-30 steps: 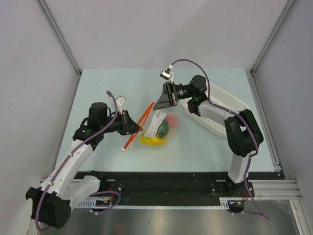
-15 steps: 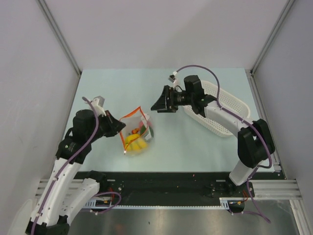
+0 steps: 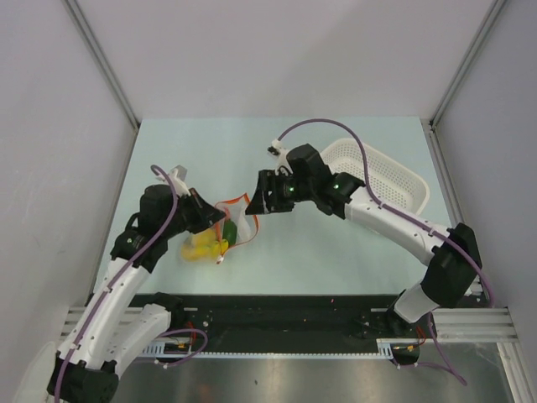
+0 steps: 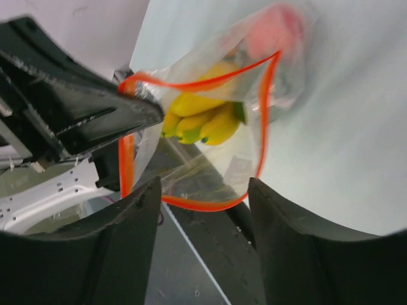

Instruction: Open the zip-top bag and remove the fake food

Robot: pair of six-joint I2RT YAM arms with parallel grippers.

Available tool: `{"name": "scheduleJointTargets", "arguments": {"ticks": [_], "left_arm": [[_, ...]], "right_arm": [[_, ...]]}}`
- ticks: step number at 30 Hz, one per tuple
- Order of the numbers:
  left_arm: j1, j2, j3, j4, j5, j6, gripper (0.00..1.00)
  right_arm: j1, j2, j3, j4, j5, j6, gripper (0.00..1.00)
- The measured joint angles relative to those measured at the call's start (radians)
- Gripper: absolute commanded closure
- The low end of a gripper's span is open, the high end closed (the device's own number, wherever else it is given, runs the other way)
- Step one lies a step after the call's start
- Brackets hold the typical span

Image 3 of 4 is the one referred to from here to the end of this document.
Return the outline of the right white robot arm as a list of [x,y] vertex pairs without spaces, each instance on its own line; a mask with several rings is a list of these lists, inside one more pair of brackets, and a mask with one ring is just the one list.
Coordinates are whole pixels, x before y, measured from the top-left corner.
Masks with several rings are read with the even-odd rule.
[[291,150],[271,146],[274,170],[260,170],[246,213],[249,216],[291,212],[298,202],[313,202],[327,216],[370,228],[406,249],[426,271],[388,309],[387,326],[406,337],[418,320],[439,307],[453,308],[481,272],[475,233],[463,223],[435,225],[399,210],[373,194],[369,183],[334,171],[310,144]]

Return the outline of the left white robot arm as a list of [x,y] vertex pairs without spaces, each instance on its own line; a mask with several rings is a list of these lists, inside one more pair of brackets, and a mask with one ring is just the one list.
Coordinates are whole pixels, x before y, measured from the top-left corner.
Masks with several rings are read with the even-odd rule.
[[145,189],[138,212],[116,238],[102,283],[55,354],[47,386],[55,401],[111,401],[123,373],[155,338],[184,329],[181,299],[164,293],[153,295],[124,329],[118,324],[169,241],[200,233],[224,217],[195,189],[180,196],[167,185]]

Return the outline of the clear zip top bag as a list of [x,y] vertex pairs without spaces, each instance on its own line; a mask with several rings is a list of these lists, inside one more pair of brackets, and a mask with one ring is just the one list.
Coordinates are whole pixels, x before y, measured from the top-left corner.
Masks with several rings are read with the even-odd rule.
[[221,264],[226,254],[251,242],[258,234],[260,224],[256,215],[247,215],[251,201],[247,193],[234,199],[219,201],[215,208],[224,218],[207,230],[190,235],[180,246],[180,258],[189,263],[213,262]]

